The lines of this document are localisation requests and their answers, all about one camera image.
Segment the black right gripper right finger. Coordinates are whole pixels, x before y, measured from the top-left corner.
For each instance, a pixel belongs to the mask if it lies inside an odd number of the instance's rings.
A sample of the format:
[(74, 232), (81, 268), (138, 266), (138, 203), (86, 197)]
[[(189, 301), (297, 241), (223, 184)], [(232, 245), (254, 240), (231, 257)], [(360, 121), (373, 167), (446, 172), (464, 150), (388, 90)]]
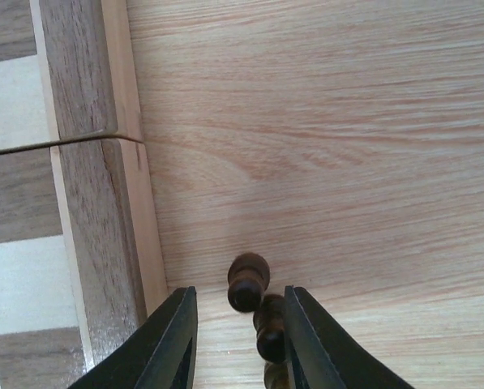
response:
[(305, 288), (287, 286), (284, 298), (292, 388), (411, 388), (352, 338)]

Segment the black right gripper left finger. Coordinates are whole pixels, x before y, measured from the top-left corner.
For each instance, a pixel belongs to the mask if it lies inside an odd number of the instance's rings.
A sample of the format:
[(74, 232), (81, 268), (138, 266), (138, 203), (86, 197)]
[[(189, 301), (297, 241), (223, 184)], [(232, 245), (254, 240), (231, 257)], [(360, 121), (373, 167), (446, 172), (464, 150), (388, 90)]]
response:
[(196, 289), (175, 289), (119, 348), (71, 388), (191, 388), (197, 333)]

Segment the dark pawn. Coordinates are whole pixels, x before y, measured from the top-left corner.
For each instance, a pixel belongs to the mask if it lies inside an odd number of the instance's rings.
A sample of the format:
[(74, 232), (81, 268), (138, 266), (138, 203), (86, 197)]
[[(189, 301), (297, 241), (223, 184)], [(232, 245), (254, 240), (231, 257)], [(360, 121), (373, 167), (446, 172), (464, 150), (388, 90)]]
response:
[(242, 253), (228, 271), (228, 301), (237, 312), (255, 312), (270, 283), (270, 267), (259, 254)]

